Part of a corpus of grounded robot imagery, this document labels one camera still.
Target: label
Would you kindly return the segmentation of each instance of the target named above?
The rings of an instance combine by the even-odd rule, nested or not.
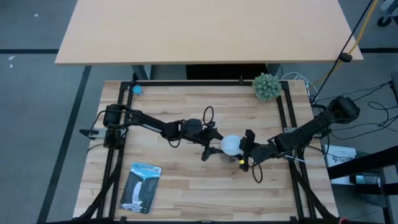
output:
[[[151,129],[151,130],[156,131],[156,132],[159,132],[159,133],[162,132],[162,130],[157,129],[157,128],[154,128],[154,127],[149,126],[149,125],[147,125],[147,124],[143,124],[142,127],[147,128],[147,129]]]

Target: green succulent plant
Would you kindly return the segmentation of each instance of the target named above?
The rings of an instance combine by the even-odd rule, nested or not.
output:
[[[263,101],[280,96],[282,89],[278,77],[264,73],[254,79],[252,87],[254,94]]]

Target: floor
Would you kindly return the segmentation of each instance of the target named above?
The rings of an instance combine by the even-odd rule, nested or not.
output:
[[[59,48],[75,3],[76,0],[0,1],[0,49]],[[351,28],[366,3],[363,0],[340,0]],[[381,15],[377,8],[360,47],[398,47],[397,25],[378,27],[376,21]],[[398,70],[397,54],[365,54],[364,58],[363,62],[350,63],[336,71],[320,98],[371,88],[390,80],[390,73]],[[3,146],[0,157],[0,223],[35,223],[40,212],[84,69],[56,66],[54,60],[55,55],[0,55],[0,143]],[[311,81],[323,76],[330,67],[329,63],[283,65],[285,73],[300,72]],[[155,66],[152,77],[184,79],[185,67]],[[128,66],[93,67],[48,221],[69,220],[73,213],[89,143],[78,130],[87,128],[95,118],[103,82],[130,78],[131,68]],[[396,105],[391,90],[383,88],[358,101],[361,116],[355,124],[378,123],[385,119],[383,111],[367,106],[369,101],[377,101],[386,107]],[[390,114],[397,114],[396,109],[390,110]],[[363,126],[336,134],[354,136],[376,128]],[[347,141],[331,138],[331,143],[372,153],[397,145],[394,137],[392,131],[382,130]],[[385,172],[388,182],[398,181],[394,169],[386,169]],[[342,217],[384,222],[380,207],[370,203],[368,198],[343,186],[333,186],[333,191]],[[390,201],[398,205],[397,197],[390,197]],[[397,207],[393,206],[395,214],[398,214]]]

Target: wooden table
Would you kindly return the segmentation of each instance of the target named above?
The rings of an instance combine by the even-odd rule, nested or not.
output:
[[[116,103],[119,85],[120,82],[105,82],[98,111]],[[313,118],[310,103],[301,80],[289,81],[289,85],[300,126]],[[203,110],[211,105],[215,109],[216,127],[224,136],[243,136],[245,129],[252,129],[256,134],[256,142],[266,142],[282,131],[276,100],[259,101],[250,86],[144,86],[143,90],[143,96],[134,96],[132,108],[165,122],[201,119]],[[284,108],[288,118],[285,101]],[[96,127],[103,127],[102,119],[103,116]],[[200,145],[182,140],[181,145],[174,149],[158,133],[138,126],[131,126],[126,138],[118,205],[133,162],[159,166],[162,175],[150,215],[117,207],[116,220],[126,216],[129,220],[254,221],[289,220],[289,216],[296,215],[289,167],[285,159],[264,161],[261,164],[264,180],[257,184],[250,172],[241,171],[237,164],[224,163],[219,155],[212,155],[206,162],[201,161],[203,147]],[[90,145],[102,142],[103,139],[99,139]],[[312,144],[320,147],[317,141]],[[108,149],[101,146],[88,153],[74,217],[82,214],[100,191],[107,153]],[[321,156],[321,152],[314,149],[305,150],[308,160],[317,160]],[[311,188],[327,209],[337,215],[325,163],[308,164],[307,170]],[[303,191],[301,195],[304,212],[308,216]],[[110,194],[104,214],[108,214],[109,198]]]
[[[79,0],[55,63],[332,62],[350,33],[337,0]]]

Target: white ball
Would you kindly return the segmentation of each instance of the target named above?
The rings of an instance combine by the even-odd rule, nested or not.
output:
[[[221,149],[225,154],[229,156],[238,155],[241,150],[239,149],[239,145],[241,144],[241,138],[235,135],[228,135],[221,140]]]

